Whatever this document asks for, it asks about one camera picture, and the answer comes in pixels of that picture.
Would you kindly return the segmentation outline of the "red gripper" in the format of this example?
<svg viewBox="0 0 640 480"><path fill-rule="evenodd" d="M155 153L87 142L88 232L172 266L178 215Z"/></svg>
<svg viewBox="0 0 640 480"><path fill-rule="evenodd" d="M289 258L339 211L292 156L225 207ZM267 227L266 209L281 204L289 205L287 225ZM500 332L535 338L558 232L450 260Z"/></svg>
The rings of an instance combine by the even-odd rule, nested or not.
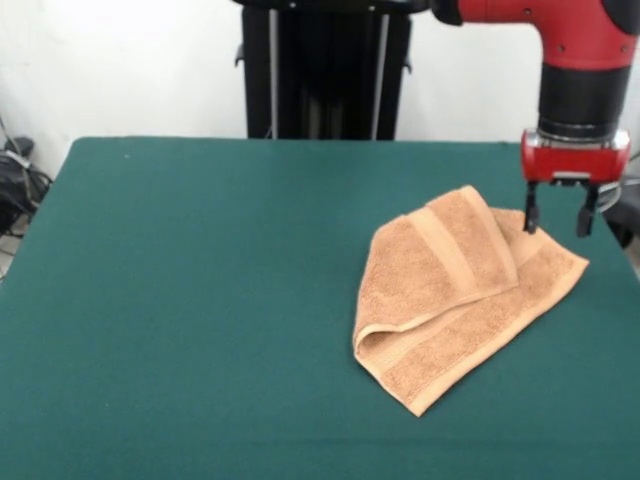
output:
<svg viewBox="0 0 640 480"><path fill-rule="evenodd" d="M627 131L617 130L604 142L571 143L547 138L529 128L522 135L520 151L523 176L528 181L523 230L535 234L538 228L538 183L587 182L576 226L577 236L585 238L592 232L599 197L597 184L620 179L630 160L631 139Z"/></svg>

